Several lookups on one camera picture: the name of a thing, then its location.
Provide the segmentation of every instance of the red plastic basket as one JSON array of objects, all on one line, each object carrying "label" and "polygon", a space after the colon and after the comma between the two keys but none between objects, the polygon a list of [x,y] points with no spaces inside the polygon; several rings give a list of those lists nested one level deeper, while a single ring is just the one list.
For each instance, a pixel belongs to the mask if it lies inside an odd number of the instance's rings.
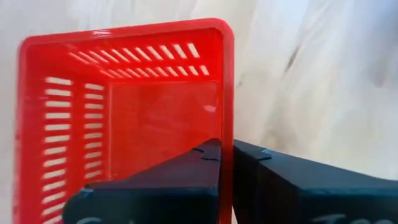
[{"label": "red plastic basket", "polygon": [[210,138],[230,223],[233,34],[218,19],[29,37],[19,54],[14,223],[60,223],[84,184],[123,179]]}]

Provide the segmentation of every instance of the black plastic part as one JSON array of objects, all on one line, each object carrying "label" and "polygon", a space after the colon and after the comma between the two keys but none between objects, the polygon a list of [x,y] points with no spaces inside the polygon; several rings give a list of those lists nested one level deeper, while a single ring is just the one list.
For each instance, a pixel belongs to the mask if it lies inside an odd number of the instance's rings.
[{"label": "black plastic part", "polygon": [[220,161],[221,143],[210,139],[128,179],[88,184],[67,202],[63,222],[216,224]]},{"label": "black plastic part", "polygon": [[[259,160],[251,152],[272,159]],[[398,223],[398,182],[278,153],[242,141],[234,148],[239,224]]]}]

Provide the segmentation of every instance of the basket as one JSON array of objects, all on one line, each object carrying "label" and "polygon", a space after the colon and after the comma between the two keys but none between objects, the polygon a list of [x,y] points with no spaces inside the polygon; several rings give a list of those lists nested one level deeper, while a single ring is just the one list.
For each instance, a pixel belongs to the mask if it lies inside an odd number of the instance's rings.
[{"label": "basket", "polygon": [[199,19],[29,37],[19,52],[15,224],[61,223],[68,197],[211,138],[231,221],[233,34]]}]

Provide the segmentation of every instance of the white cloth background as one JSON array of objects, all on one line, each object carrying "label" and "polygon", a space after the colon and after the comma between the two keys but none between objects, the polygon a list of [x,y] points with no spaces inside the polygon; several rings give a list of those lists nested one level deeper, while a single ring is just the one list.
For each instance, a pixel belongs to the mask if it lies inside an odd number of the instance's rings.
[{"label": "white cloth background", "polygon": [[200,17],[235,33],[235,138],[398,179],[395,0],[0,0],[0,223],[11,222],[19,43]]}]

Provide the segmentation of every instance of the dark plastic piece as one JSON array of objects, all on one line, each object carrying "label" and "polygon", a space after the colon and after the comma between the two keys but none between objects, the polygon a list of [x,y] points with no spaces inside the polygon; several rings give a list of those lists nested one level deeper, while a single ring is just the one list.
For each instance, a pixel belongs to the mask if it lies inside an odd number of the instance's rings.
[{"label": "dark plastic piece", "polygon": [[216,224],[220,161],[211,139],[126,180],[89,184],[66,204],[64,224]]},{"label": "dark plastic piece", "polygon": [[235,141],[234,209],[239,224],[392,224],[398,182]]}]

